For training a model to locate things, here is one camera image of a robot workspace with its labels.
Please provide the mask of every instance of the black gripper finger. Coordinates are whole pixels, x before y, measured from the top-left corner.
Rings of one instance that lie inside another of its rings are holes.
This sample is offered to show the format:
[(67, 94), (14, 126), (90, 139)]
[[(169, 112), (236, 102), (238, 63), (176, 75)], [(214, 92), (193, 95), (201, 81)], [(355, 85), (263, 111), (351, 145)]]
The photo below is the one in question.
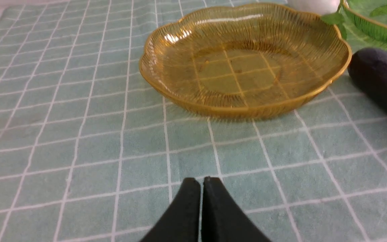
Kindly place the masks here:
[(140, 242), (198, 242), (201, 187), (185, 178), (174, 200)]
[(271, 242), (243, 213), (219, 178), (204, 178), (203, 242)]

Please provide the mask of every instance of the table surface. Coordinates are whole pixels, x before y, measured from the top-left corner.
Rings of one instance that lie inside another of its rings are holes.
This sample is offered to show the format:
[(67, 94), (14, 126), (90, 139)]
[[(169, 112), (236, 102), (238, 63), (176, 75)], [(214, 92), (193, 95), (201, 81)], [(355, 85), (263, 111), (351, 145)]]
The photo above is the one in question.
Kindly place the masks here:
[[(230, 0), (73, 0), (0, 20), (0, 242), (135, 242), (217, 176), (275, 242), (387, 241), (387, 116), (347, 73), (295, 112), (192, 116), (141, 77), (157, 26)], [(347, 24), (356, 50), (371, 40)]]

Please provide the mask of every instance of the glass dish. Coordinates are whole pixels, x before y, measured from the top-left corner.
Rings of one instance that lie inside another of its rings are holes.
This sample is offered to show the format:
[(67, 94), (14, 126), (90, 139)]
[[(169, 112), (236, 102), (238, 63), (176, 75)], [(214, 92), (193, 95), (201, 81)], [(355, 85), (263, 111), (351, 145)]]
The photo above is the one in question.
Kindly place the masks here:
[(310, 101), (352, 51), (319, 15), (274, 3), (210, 7), (155, 30), (139, 68), (175, 104), (216, 118), (271, 118)]
[(387, 42), (387, 0), (345, 0), (343, 9), (364, 34)]

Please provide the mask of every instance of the green glass dish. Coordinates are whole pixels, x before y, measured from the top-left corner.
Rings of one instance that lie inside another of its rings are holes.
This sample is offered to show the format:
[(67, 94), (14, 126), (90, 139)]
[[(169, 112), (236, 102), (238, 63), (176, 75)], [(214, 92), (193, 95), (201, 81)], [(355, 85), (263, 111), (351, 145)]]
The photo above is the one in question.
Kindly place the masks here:
[(387, 0), (345, 0), (343, 9), (356, 28), (387, 43)]

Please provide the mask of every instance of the purple eggplant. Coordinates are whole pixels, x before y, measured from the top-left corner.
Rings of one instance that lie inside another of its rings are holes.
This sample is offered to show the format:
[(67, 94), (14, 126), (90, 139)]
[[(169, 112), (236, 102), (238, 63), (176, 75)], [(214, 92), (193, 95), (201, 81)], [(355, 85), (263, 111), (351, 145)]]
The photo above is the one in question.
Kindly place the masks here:
[(387, 113), (387, 51), (360, 49), (347, 70), (355, 86)]

